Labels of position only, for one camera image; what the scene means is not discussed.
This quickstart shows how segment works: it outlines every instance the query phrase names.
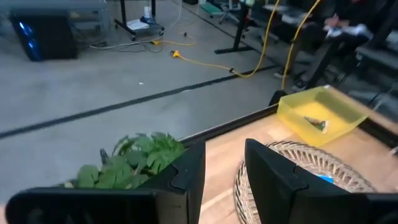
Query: woven basket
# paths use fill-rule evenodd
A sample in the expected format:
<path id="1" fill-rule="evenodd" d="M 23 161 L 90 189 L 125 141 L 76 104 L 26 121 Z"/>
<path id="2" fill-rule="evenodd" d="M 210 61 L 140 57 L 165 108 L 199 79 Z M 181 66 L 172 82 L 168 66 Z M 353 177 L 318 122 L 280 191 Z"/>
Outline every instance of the woven basket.
<path id="1" fill-rule="evenodd" d="M 375 192 L 376 189 L 353 168 L 331 154 L 298 142 L 273 142 L 267 147 L 316 175 L 327 175 L 349 192 Z M 250 189 L 246 165 L 242 162 L 234 183 L 235 207 L 241 223 L 259 224 L 260 218 Z"/>

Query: black floor stripe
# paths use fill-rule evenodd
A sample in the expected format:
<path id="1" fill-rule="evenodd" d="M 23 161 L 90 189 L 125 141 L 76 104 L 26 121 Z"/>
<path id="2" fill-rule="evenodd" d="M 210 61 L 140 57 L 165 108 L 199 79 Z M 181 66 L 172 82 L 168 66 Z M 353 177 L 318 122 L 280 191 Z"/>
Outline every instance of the black floor stripe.
<path id="1" fill-rule="evenodd" d="M 271 66 L 268 66 L 268 67 L 264 68 L 264 70 L 269 70 L 269 69 L 272 69 L 272 68 L 275 68 L 275 67 L 276 67 L 275 65 L 271 65 Z M 12 130 L 9 130 L 9 131 L 4 131 L 4 132 L 0 133 L 0 139 L 8 138 L 8 137 L 15 136 L 15 135 L 18 135 L 18 134 L 28 133 L 28 132 L 31 132 L 31 131 L 36 131 L 36 130 L 43 129 L 43 128 L 49 128 L 51 126 L 55 126 L 55 125 L 58 125 L 58 124 L 63 124 L 63 123 L 66 123 L 66 122 L 71 122 L 71 121 L 75 121 L 75 120 L 78 120 L 78 119 L 87 118 L 89 116 L 94 116 L 94 115 L 98 115 L 98 114 L 101 114 L 101 113 L 106 113 L 106 112 L 118 110 L 118 109 L 125 108 L 125 107 L 128 107 L 128 106 L 136 105 L 136 104 L 139 104 L 139 103 L 144 103 L 144 102 L 147 102 L 147 101 L 150 101 L 150 100 L 156 100 L 156 99 L 159 99 L 159 98 L 162 98 L 162 97 L 171 96 L 171 95 L 174 95 L 174 94 L 177 94 L 177 93 L 181 93 L 183 91 L 194 90 L 194 89 L 201 88 L 201 87 L 204 87 L 204 86 L 209 86 L 209 85 L 212 85 L 212 84 L 225 82 L 225 81 L 232 80 L 232 79 L 235 79 L 235 78 L 238 78 L 238 76 L 237 75 L 230 75 L 228 77 L 216 78 L 214 80 L 210 80 L 210 81 L 207 81 L 207 82 L 202 82 L 202 83 L 198 83 L 198 84 L 194 84 L 194 85 L 189 85 L 189 86 L 177 88 L 177 89 L 174 89 L 174 90 L 164 91 L 162 93 L 156 93 L 156 94 L 153 94 L 153 95 L 150 95 L 150 96 L 144 96 L 144 97 L 141 97 L 141 98 L 138 98 L 138 99 L 125 101 L 125 102 L 122 102 L 122 103 L 116 103 L 116 104 L 109 105 L 109 106 L 104 106 L 102 108 L 89 110 L 89 111 L 85 111 L 85 112 L 82 112 L 82 113 L 73 114 L 73 115 L 70 115 L 70 116 L 63 117 L 63 118 L 57 118 L 57 119 L 45 121 L 45 122 L 42 122 L 42 123 L 31 124 L 31 125 L 28 125 L 28 126 L 25 126 L 25 127 L 22 127 L 22 128 L 16 128 L 16 129 L 12 129 Z"/>
<path id="2" fill-rule="evenodd" d="M 206 19 L 203 18 L 202 16 L 197 15 L 195 12 L 192 12 L 191 10 L 189 10 L 189 8 L 185 7 L 184 5 L 182 5 L 182 7 L 183 7 L 185 10 L 187 10 L 189 13 L 193 14 L 194 16 L 197 16 L 197 18 L 199 18 L 199 19 L 205 21 L 206 23 L 210 24 L 212 27 L 218 29 L 219 31 L 223 32 L 224 34 L 226 34 L 226 35 L 228 35 L 228 36 L 230 36 L 230 37 L 232 37 L 232 38 L 235 39 L 235 36 L 234 36 L 234 35 L 232 35 L 232 34 L 226 32 L 225 30 L 223 30 L 223 29 L 219 28 L 218 26 L 212 24 L 210 21 L 206 20 Z M 261 54 L 261 51 L 260 51 L 260 50 L 258 50 L 258 49 L 256 49 L 256 48 L 254 48 L 253 46 L 251 46 L 251 45 L 249 45 L 249 44 L 243 42 L 242 39 L 241 39 L 240 43 L 243 44 L 243 45 L 245 45 L 245 46 L 251 47 L 251 48 L 253 49 L 253 51 L 257 52 L 258 54 Z M 275 64 L 275 65 L 278 65 L 278 66 L 280 66 L 280 67 L 281 67 L 281 66 L 285 66 L 285 65 L 282 65 L 281 63 L 279 63 L 277 60 L 273 59 L 272 57 L 266 56 L 266 58 L 267 58 L 270 62 L 272 62 L 273 64 Z"/>

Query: wooden table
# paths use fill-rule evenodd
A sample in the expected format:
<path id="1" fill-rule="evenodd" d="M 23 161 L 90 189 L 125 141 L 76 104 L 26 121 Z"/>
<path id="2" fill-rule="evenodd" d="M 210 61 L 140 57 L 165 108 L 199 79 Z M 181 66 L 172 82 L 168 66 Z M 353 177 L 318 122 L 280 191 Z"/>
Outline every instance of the wooden table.
<path id="1" fill-rule="evenodd" d="M 369 114 L 369 117 L 398 133 L 398 125 L 348 98 L 332 87 L 336 96 Z M 239 223 L 233 199 L 233 183 L 244 158 L 247 138 L 267 144 L 273 141 L 303 142 L 276 115 L 259 119 L 242 128 L 206 142 L 206 179 L 199 223 Z M 356 128 L 352 132 L 321 147 L 356 169 L 380 192 L 396 192 L 398 188 L 398 157 L 392 156 L 387 146 Z"/>

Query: person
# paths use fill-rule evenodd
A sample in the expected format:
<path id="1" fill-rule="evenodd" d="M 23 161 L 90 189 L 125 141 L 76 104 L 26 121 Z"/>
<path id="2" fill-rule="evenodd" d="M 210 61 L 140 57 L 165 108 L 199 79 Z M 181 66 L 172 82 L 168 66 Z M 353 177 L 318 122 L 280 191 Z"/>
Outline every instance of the person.
<path id="1" fill-rule="evenodd" d="M 348 4 L 344 4 L 342 0 L 336 1 L 335 14 L 333 17 L 325 20 L 325 25 L 330 27 L 348 27 L 364 24 L 373 34 L 378 31 L 383 21 L 386 19 L 390 8 L 389 3 L 393 2 L 391 0 L 349 0 Z M 343 40 L 335 56 L 343 58 L 354 52 L 357 47 L 363 45 L 367 41 L 368 39 L 364 37 Z M 294 58 L 290 60 L 291 63 L 288 65 L 289 69 L 287 70 L 288 75 L 291 73 L 291 65 L 294 60 Z M 284 68 L 276 72 L 274 76 L 282 78 L 283 72 Z M 300 77 L 296 79 L 293 89 L 296 91 L 304 90 L 308 78 L 309 77 Z"/>

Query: green plant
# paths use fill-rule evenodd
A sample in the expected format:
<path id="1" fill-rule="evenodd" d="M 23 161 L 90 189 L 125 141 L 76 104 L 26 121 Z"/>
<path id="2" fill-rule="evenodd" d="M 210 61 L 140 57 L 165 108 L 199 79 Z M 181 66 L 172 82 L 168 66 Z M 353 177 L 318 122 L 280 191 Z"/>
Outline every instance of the green plant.
<path id="1" fill-rule="evenodd" d="M 137 134 L 118 141 L 111 157 L 100 150 L 103 166 L 80 168 L 76 182 L 65 187 L 134 189 L 166 168 L 184 152 L 183 145 L 169 134 Z"/>

